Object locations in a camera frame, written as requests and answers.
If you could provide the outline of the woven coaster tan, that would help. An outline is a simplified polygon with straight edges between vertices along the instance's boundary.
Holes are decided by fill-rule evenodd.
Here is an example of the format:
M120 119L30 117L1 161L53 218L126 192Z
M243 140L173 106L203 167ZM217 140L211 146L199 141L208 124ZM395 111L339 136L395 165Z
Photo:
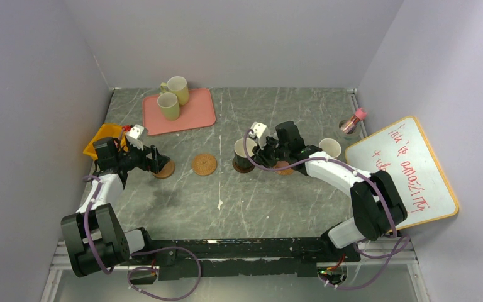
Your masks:
M192 161L192 169L199 176L211 175L217 168L218 162L212 154L197 154Z

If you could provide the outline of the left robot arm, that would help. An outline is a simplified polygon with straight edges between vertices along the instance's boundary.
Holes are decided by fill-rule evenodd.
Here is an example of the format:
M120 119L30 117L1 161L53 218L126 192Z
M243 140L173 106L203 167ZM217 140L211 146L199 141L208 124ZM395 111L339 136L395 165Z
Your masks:
M138 264L149 263L155 255L148 232L143 228L124 231L112 204L126 187L129 171L139 168L158 174L172 166L170 157L156 146L131 143L104 137L92 146L98 170L83 180L92 185L84 204L62 218L60 226L72 270L77 277L95 272L112 273L116 265L131 258Z

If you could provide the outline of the woven coaster light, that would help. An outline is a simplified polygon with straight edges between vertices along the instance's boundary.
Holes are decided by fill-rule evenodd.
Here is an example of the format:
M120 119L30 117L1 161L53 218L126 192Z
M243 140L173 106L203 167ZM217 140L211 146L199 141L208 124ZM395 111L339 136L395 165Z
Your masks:
M286 169L286 167L289 166L289 163L286 162L286 161L278 161L276 163L276 165L274 166L275 169L280 169L279 171L276 171L276 173L278 175L282 175L282 176L288 176L288 175L291 175L295 172L295 170L293 168L288 168Z

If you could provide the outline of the pink mug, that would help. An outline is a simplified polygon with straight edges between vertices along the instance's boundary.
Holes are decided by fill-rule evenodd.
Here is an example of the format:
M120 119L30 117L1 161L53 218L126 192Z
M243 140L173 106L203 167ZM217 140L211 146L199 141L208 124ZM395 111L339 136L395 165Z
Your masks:
M342 152L342 147L340 143L333 139L333 138L324 138L322 139L318 147L322 149L322 151L326 152L330 157L337 159L341 152Z

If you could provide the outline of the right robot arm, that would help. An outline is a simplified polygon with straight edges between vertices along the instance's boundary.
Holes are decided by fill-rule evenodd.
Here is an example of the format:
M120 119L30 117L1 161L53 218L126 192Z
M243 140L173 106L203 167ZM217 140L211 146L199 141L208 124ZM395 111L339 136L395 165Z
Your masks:
M244 134L243 151L255 167L276 172L276 163L288 163L288 168L319 179L346 194L351 201L353 216L323 235L321 255L329 261L339 259L345 247L362 240L376 241L383 235L397 234L398 224L408 212L390 174L368 172L354 168L315 145L307 145L292 121L276 126L269 135L267 125L255 122Z

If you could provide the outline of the black mug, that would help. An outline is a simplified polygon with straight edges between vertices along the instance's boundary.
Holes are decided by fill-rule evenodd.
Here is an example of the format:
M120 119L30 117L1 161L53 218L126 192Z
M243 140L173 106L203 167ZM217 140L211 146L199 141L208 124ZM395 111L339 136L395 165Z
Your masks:
M251 138L241 138L234 144L234 158L233 162L240 167L247 168L253 165L249 158L254 159L253 149L257 146L257 143Z

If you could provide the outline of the light wooden coaster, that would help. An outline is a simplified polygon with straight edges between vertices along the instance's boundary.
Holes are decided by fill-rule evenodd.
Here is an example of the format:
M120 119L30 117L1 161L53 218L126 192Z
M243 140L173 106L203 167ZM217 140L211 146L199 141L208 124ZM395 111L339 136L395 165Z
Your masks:
M175 171L175 162L173 160L168 161L164 167L158 172L153 173L153 176L157 179L166 179L170 177Z

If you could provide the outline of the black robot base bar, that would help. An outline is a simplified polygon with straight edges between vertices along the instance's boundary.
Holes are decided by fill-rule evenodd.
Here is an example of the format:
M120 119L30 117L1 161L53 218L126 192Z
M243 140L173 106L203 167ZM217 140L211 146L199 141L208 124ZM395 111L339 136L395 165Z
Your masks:
M323 237L151 240L152 255L125 266L154 266L158 280L192 277L296 275L317 277L326 267L359 262L352 245L338 249Z

